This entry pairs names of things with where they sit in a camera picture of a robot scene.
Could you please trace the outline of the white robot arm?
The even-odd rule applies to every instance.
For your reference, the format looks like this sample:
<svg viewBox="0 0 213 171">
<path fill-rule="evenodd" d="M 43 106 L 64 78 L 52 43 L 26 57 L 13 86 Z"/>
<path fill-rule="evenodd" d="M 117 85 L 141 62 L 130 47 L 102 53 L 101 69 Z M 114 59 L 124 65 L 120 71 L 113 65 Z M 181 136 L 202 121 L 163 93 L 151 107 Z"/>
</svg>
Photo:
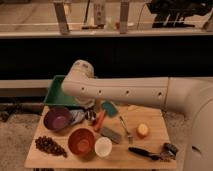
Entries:
<svg viewBox="0 0 213 171">
<path fill-rule="evenodd" d="M 213 171 L 213 82 L 192 77 L 100 79 L 89 62 L 77 60 L 62 90 L 81 101 L 110 100 L 186 115 L 190 132 L 183 171 Z"/>
</svg>

